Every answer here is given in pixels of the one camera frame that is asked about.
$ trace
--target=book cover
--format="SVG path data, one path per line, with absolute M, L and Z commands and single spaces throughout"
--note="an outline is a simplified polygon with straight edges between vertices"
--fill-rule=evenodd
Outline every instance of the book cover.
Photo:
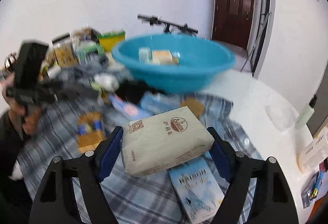
M 202 223 L 216 214 L 224 194 L 203 157 L 169 169 L 169 175 L 192 224 Z

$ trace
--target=plaid shirt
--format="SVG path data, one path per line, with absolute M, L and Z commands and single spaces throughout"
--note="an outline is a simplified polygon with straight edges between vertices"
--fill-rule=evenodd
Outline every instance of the plaid shirt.
M 62 79 L 88 83 L 88 78 L 99 72 L 110 72 L 119 79 L 129 77 L 126 71 L 113 72 L 106 63 L 89 64 L 69 68 L 62 72 Z M 243 151 L 247 156 L 261 159 L 261 156 L 242 127 L 229 119 L 232 103 L 212 95 L 194 93 L 193 96 L 205 106 L 200 121 L 205 127 L 213 126 L 222 139 L 228 141 L 235 150 Z M 140 102 L 142 109 L 153 114 L 163 113 L 175 108 L 186 96 L 165 96 L 145 94 Z M 64 160 L 79 157 L 76 134 L 77 119 L 80 114 L 90 111 L 101 112 L 106 135 L 115 126 L 123 126 L 128 119 L 112 106 L 99 106 L 96 101 L 77 100 L 60 102 L 48 106 L 42 113 L 36 135 L 25 145 L 18 161 L 24 175 L 24 181 L 32 197 L 35 197 L 40 181 L 52 158 L 60 155 Z M 226 193 L 229 184 L 219 176 L 208 152 L 205 160 L 222 191 Z M 240 223 L 246 222 L 253 201 L 256 180 L 252 179 Z M 73 178 L 75 197 L 82 221 L 90 223 L 83 201 L 78 179 Z M 121 156 L 118 157 L 112 173 L 102 183 L 104 195 L 119 223 L 189 223 L 181 212 L 177 197 L 167 171 L 147 177 L 132 177 L 125 173 Z

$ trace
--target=table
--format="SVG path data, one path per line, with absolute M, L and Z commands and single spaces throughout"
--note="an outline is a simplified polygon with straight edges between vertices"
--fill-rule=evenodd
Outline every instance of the table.
M 303 209 L 301 192 L 317 170 L 303 174 L 297 166 L 296 157 L 312 141 L 312 135 L 307 126 L 299 131 L 295 128 L 285 132 L 278 131 L 266 113 L 265 107 L 269 105 L 290 107 L 295 118 L 298 112 L 276 91 L 253 79 L 250 73 L 229 70 L 219 74 L 202 92 L 233 101 L 230 118 L 242 125 L 265 160 L 269 156 L 277 159 L 291 189 L 299 224 L 304 224 L 309 218 L 314 203 Z

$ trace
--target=blue basin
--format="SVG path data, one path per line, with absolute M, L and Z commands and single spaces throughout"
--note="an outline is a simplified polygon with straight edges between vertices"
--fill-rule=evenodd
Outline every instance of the blue basin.
M 139 62 L 139 48 L 179 53 L 179 65 L 151 65 Z M 118 43 L 112 56 L 130 70 L 134 79 L 166 93 L 199 91 L 215 76 L 235 63 L 234 54 L 214 41 L 188 35 L 147 35 Z

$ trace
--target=brown door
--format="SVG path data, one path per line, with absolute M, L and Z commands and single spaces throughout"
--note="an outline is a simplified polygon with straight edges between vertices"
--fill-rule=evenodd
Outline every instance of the brown door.
M 254 0 L 215 0 L 212 40 L 247 49 Z

